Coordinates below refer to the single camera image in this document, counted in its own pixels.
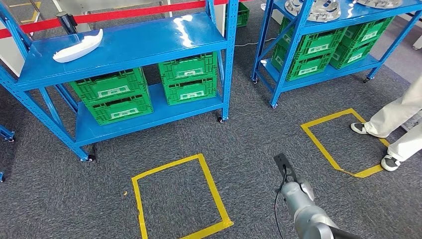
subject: red barrier rope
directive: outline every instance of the red barrier rope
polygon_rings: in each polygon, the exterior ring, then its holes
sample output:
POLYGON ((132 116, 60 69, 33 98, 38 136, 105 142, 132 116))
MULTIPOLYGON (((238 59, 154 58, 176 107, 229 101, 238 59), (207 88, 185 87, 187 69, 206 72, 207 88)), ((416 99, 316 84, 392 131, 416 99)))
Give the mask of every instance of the red barrier rope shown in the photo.
MULTIPOLYGON (((214 5, 226 4, 227 0, 214 0, 214 5)), ((153 6, 153 7, 144 7, 138 9, 129 9, 129 10, 119 10, 119 11, 111 11, 111 12, 102 12, 102 13, 93 13, 88 15, 80 15, 75 16, 75 21, 77 23, 90 23, 90 22, 97 22, 97 21, 106 21, 106 20, 114 20, 114 19, 121 19, 121 18, 129 18, 129 17, 137 17, 137 16, 145 16, 145 15, 152 15, 158 13, 165 13, 169 11, 181 11, 187 9, 194 9, 205 7, 205 1, 190 1, 190 2, 183 2, 183 3, 175 3, 170 5, 163 5, 163 6, 153 6)), ((53 18, 49 20, 44 20, 40 22, 34 22, 29 24, 21 25, 23 32, 30 33, 36 31, 47 30, 50 28, 60 27, 60 22, 58 19, 53 18)), ((0 30, 0 39, 11 37, 10 32, 7 29, 0 30)))

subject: aluminum wheel rim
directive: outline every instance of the aluminum wheel rim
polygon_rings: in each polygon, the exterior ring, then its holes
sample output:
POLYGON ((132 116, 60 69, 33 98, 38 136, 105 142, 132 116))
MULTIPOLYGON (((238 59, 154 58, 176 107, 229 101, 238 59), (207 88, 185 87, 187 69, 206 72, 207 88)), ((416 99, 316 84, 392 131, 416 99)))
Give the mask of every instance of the aluminum wheel rim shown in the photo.
POLYGON ((357 0, 358 3, 374 8, 396 8, 403 4, 403 0, 357 0))
MULTIPOLYGON (((302 8, 303 0, 286 0, 286 10, 297 16, 302 8)), ((308 16, 309 21, 327 22, 341 16, 340 3, 337 0, 314 0, 308 16)))

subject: white pants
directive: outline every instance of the white pants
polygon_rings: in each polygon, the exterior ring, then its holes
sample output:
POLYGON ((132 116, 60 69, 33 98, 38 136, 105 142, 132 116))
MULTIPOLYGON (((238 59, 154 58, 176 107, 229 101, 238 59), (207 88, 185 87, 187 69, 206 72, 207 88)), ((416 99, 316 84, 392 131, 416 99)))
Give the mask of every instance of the white pants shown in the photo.
MULTIPOLYGON (((422 110, 422 76, 405 94, 384 106, 365 123, 366 131, 376 137, 386 138, 404 122, 422 110)), ((388 147, 388 154, 398 161, 405 161, 422 149, 422 124, 413 127, 403 137, 388 147)))

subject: crate label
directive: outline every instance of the crate label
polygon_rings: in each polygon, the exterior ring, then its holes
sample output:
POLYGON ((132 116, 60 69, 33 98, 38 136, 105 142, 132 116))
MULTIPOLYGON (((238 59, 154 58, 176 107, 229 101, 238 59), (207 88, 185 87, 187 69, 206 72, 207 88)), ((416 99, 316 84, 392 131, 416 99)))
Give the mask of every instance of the crate label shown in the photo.
POLYGON ((339 54, 337 54, 337 53, 334 53, 334 54, 332 55, 332 57, 334 58, 334 60, 338 60, 338 59, 340 58, 340 55, 339 55, 339 54))
POLYGON ((371 39, 372 37, 376 37, 378 34, 378 31, 374 31, 372 33, 366 34, 365 36, 363 36, 361 41, 366 41, 368 39, 371 39))
POLYGON ((318 70, 318 66, 307 68, 307 69, 301 70, 299 72, 299 76, 304 75, 304 74, 307 74, 307 73, 310 73, 310 72, 314 72, 314 71, 317 71, 317 70, 318 70))
POLYGON ((127 91, 130 91, 129 86, 120 86, 120 87, 105 90, 105 91, 98 91, 97 93, 98 93, 98 98, 102 98, 102 97, 112 96, 112 95, 127 92, 127 91))
POLYGON ((346 33, 344 34, 344 36, 346 36, 348 38, 352 38, 353 37, 353 32, 351 30, 347 30, 346 33))
POLYGON ((292 39, 291 39, 291 38, 290 38, 287 34, 284 34, 283 39, 284 39, 287 43, 290 43, 290 41, 292 41, 292 39))
POLYGON ((325 45, 322 45, 322 46, 316 46, 316 47, 309 48, 308 54, 327 50, 328 47, 329 47, 329 44, 325 44, 325 45))
POLYGON ((120 118, 123 116, 129 116, 129 115, 133 115, 139 113, 138 108, 133 108, 130 110, 126 110, 126 111, 120 111, 117 113, 111 113, 111 119, 116 119, 116 118, 120 118))
POLYGON ((191 70, 187 70, 187 71, 178 71, 178 72, 176 72, 176 78, 194 76, 194 75, 199 75, 199 74, 203 74, 203 73, 204 73, 204 71, 203 71, 202 68, 191 69, 191 70))
POLYGON ((181 94, 180 99, 181 100, 187 100, 187 99, 190 99, 190 98, 200 97, 200 96, 204 96, 204 95, 205 95, 204 91, 197 91, 197 92, 192 92, 192 93, 181 94))
POLYGON ((281 57, 277 56, 276 57, 276 61, 281 65, 283 64, 283 60, 281 59, 281 57))
POLYGON ((363 56, 363 53, 357 54, 356 56, 352 56, 347 63, 355 61, 363 56))

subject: blue shelf board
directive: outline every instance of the blue shelf board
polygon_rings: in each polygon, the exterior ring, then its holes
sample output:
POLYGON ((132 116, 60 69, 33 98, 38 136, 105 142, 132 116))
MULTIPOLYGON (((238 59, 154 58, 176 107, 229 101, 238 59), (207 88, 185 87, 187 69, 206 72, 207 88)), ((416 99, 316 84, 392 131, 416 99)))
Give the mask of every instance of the blue shelf board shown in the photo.
MULTIPOLYGON (((285 2, 286 0, 275 0, 274 8, 278 9, 289 20, 292 20, 295 16, 286 11, 284 7, 285 2)), ((420 0, 404 0, 400 7, 392 9, 378 9, 364 6, 359 3, 353 3, 351 0, 343 0, 340 1, 340 7, 341 16, 339 19, 329 22, 307 21, 305 27, 301 29, 301 34, 327 31, 422 10, 422 2, 420 0)))
MULTIPOLYGON (((306 76, 294 81, 286 81, 284 82, 282 86, 282 92, 290 91, 293 89, 297 89, 300 87, 305 87, 309 85, 313 85, 319 82, 324 82, 330 79, 334 79, 337 77, 342 77, 346 75, 350 75, 356 72, 368 70, 374 67, 379 66, 381 63, 372 57, 371 55, 368 55, 365 59, 360 60, 356 63, 353 63, 349 66, 344 67, 343 69, 337 70, 331 65, 328 65, 324 72, 306 76)), ((264 69, 268 72, 268 74, 271 76, 271 78, 277 82, 279 78, 279 71, 271 64, 271 59, 266 59, 261 61, 261 65, 264 67, 264 69)))
POLYGON ((67 63, 53 60, 57 51, 73 46, 96 31, 34 41, 16 82, 22 90, 37 89, 227 47, 227 41, 206 13, 105 28, 101 44, 67 63))
POLYGON ((76 118, 76 145, 118 137, 164 123, 214 111, 223 107, 221 96, 169 106, 162 84, 149 86, 154 112, 111 124, 99 125, 83 103, 79 103, 76 118))

